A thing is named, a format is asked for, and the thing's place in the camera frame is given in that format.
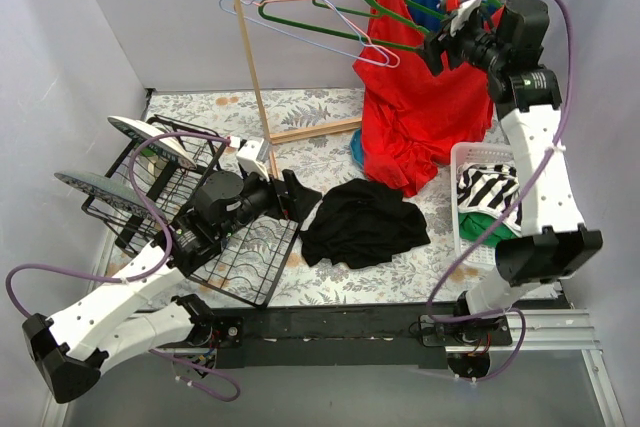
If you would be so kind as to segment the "black tank top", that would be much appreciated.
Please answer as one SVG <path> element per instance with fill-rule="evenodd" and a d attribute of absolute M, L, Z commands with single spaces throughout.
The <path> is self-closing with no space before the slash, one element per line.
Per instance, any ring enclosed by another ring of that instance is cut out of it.
<path fill-rule="evenodd" d="M 431 243 L 416 204 L 405 201 L 400 190 L 364 179 L 330 189 L 300 239 L 307 265 L 328 260 L 353 270 L 388 263 Z"/>

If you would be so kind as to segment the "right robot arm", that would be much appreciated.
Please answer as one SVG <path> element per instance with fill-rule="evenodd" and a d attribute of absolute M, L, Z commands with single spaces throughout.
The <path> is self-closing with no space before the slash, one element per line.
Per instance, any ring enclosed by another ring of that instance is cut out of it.
<path fill-rule="evenodd" d="M 454 336 L 475 344 L 489 331 L 487 319 L 503 316 L 524 294 L 569 278 L 603 246 L 589 229 L 570 185 L 561 136 L 570 95 L 562 95 L 555 73 L 540 62 L 549 26 L 542 0 L 507 0 L 490 26 L 479 0 L 446 0 L 447 18 L 424 42 L 434 74 L 440 54 L 455 66 L 485 72 L 488 94 L 512 149 L 519 196 L 509 210 L 522 212 L 521 235 L 498 244 L 495 268 L 463 293 L 450 318 Z"/>

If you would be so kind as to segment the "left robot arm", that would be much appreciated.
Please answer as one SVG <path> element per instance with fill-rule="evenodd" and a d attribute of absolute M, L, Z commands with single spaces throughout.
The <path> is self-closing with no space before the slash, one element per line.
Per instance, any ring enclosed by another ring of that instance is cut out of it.
<path fill-rule="evenodd" d="M 282 179 L 216 171 L 175 217 L 117 275 L 51 315 L 28 314 L 27 350 L 55 401 L 88 392 L 113 367 L 156 347 L 205 345 L 224 323 L 195 294 L 140 317 L 135 311 L 217 257 L 237 231 L 266 215 L 302 223 L 321 200 L 291 170 Z"/>

